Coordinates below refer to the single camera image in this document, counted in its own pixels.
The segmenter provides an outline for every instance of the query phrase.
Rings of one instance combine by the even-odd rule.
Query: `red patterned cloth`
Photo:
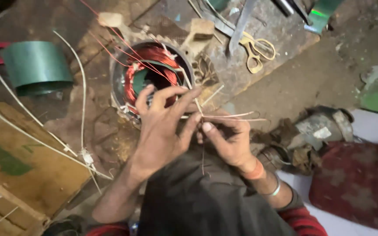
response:
[[[310,202],[329,213],[378,229],[378,144],[332,142],[315,171]]]

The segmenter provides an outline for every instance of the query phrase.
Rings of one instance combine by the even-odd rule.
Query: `white thread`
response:
[[[6,13],[8,12],[8,10],[5,10],[3,12],[0,13],[0,18],[3,17]],[[33,119],[34,121],[36,121],[40,126],[43,127],[43,124],[20,102],[20,100],[17,98],[17,96],[13,93],[13,91],[8,87],[7,83],[5,83],[4,79],[2,78],[2,76],[0,75],[0,81],[1,83],[4,85],[4,87],[8,90],[8,92],[13,96],[13,98],[17,101],[17,103],[20,105],[21,108],[23,108],[27,114],[29,114]],[[74,156],[78,156],[74,151],[72,151],[64,142],[62,142],[58,137],[56,137],[54,134],[52,134],[51,132],[48,132],[50,135],[52,135],[52,137],[54,137],[56,139],[56,141],[58,141],[59,143],[61,143],[68,151],[70,151]]]

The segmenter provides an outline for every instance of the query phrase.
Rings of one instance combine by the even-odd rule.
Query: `rusty metal part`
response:
[[[317,151],[324,142],[353,141],[353,121],[344,109],[318,106],[309,117],[294,125],[289,120],[282,122],[270,134],[273,137],[270,146],[257,157],[264,161],[264,166],[281,169],[295,165],[297,172],[309,175],[320,163]]]
[[[350,122],[350,114],[345,114],[343,110],[319,106],[315,114],[303,121],[295,124],[300,135],[293,138],[293,142],[288,146],[289,149],[310,143],[308,138],[315,138],[316,142],[347,141],[353,140],[353,130]]]

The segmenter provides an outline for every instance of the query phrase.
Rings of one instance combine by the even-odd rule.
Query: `fingers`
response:
[[[232,121],[239,120],[239,117],[230,117],[230,118],[219,118],[219,116],[228,116],[230,113],[224,109],[218,109],[212,114],[205,115],[204,121],[210,121],[214,123],[223,124],[229,128],[232,128],[235,133],[243,133],[250,131],[250,124],[247,121]]]
[[[181,131],[179,137],[181,142],[181,149],[186,151],[189,148],[189,143],[192,139],[193,132],[197,128],[197,124],[201,120],[202,116],[200,113],[195,113],[189,117],[188,121],[186,121],[183,130]]]
[[[214,144],[218,153],[228,153],[230,144],[223,138],[217,127],[215,127],[210,122],[204,122],[202,124],[202,130],[204,131],[208,139]]]
[[[197,98],[202,92],[202,88],[194,88],[183,95],[173,106],[172,110],[174,114],[178,117],[181,117],[185,112],[188,106],[192,103],[193,99]]]
[[[185,112],[186,113],[194,113],[198,111],[198,106],[193,102],[187,106]]]
[[[238,117],[231,118],[208,118],[204,117],[205,121],[223,124],[229,128],[232,128],[235,133],[248,132],[250,130],[250,124],[247,121],[237,121]]]
[[[152,99],[151,108],[155,110],[164,109],[166,99],[172,97],[176,94],[184,94],[188,91],[187,88],[181,86],[170,86],[167,88],[163,88],[160,91],[154,94],[154,98]]]
[[[154,91],[154,85],[149,84],[138,95],[135,107],[140,115],[144,115],[148,111],[147,97]]]

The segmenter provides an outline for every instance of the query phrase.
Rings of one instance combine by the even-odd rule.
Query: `green paper roll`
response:
[[[62,51],[51,42],[15,42],[2,57],[18,96],[47,94],[73,84]]]

